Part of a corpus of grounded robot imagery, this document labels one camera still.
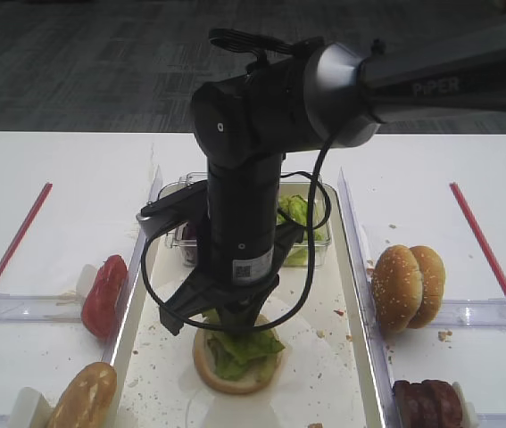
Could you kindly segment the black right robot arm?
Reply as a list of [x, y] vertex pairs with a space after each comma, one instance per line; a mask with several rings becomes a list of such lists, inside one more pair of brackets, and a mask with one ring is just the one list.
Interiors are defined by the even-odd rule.
[[209, 309], [220, 330], [257, 330], [297, 242], [313, 243], [315, 224], [277, 223], [283, 159], [290, 152], [356, 147], [380, 126], [468, 112], [506, 112], [506, 16], [494, 25], [431, 45], [360, 57], [320, 38], [295, 45], [215, 29], [211, 41], [257, 60], [243, 76], [203, 84], [191, 108], [208, 176], [161, 199], [155, 239], [185, 222], [197, 228], [198, 262], [161, 301], [172, 334]]

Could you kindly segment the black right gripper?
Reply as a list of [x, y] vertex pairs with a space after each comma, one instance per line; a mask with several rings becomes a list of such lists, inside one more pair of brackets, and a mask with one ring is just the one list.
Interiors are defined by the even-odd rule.
[[[196, 267], [167, 301], [158, 301], [161, 324], [173, 335], [179, 334], [184, 325], [228, 334], [249, 334], [282, 324], [285, 318], [265, 325], [256, 322], [266, 299], [279, 284], [278, 272], [288, 253], [301, 239], [302, 227], [296, 223], [277, 226], [270, 271], [249, 285], [224, 285], [211, 273]], [[209, 309], [219, 312], [218, 325], [191, 319]]]

